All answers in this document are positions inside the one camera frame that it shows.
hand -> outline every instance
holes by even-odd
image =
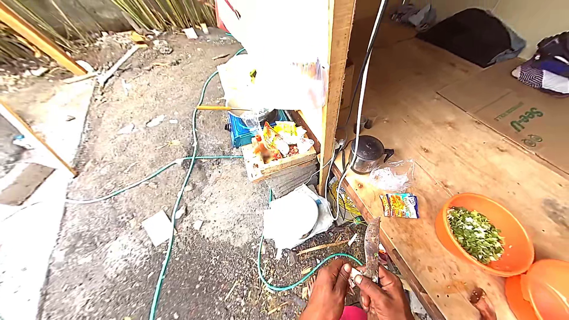
[[[360,287],[361,306],[368,319],[413,320],[401,279],[381,265],[378,275],[381,288],[366,277],[358,275],[354,279]]]
[[[337,259],[318,271],[308,305],[299,320],[338,320],[344,312],[352,267]]]

wooden handle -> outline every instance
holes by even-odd
[[[196,107],[198,110],[231,110],[230,106],[225,105],[199,105]]]
[[[475,288],[470,296],[470,303],[480,311],[481,320],[496,320],[494,306],[488,300],[486,292],[482,288]]]

wooden crate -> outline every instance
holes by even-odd
[[[295,154],[290,157],[264,163],[259,155],[253,153],[253,149],[257,145],[255,138],[251,139],[250,145],[241,147],[243,158],[245,160],[245,168],[247,169],[247,177],[252,182],[261,181],[268,178],[271,174],[277,173],[288,167],[296,166],[301,163],[306,163],[316,158],[316,150],[314,147],[303,154]]]

pink clothing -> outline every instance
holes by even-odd
[[[356,306],[346,306],[340,320],[367,320],[367,318],[368,315],[362,309]]]

white plastic bag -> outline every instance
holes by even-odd
[[[372,184],[386,192],[403,193],[413,184],[413,159],[386,162],[369,173]]]

